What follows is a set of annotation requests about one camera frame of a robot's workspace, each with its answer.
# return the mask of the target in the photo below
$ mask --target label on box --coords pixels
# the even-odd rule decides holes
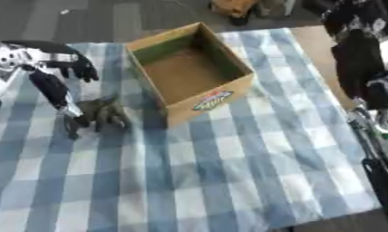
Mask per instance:
[[[233,94],[232,91],[215,91],[209,95],[207,95],[204,99],[201,100],[194,108],[193,111],[209,111],[217,106],[219,106],[222,102],[226,100],[226,98],[230,97]]]

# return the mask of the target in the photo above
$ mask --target checkered tablecloth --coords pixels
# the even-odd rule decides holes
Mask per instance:
[[[0,111],[0,231],[266,231],[379,207],[344,113],[287,29],[221,34],[255,70],[240,100],[169,130],[117,43],[74,47],[121,93],[131,129],[67,139],[63,117],[18,79]]]

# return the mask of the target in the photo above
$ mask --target open cardboard box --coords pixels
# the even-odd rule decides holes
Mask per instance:
[[[167,126],[243,96],[253,73],[203,23],[126,44]]]

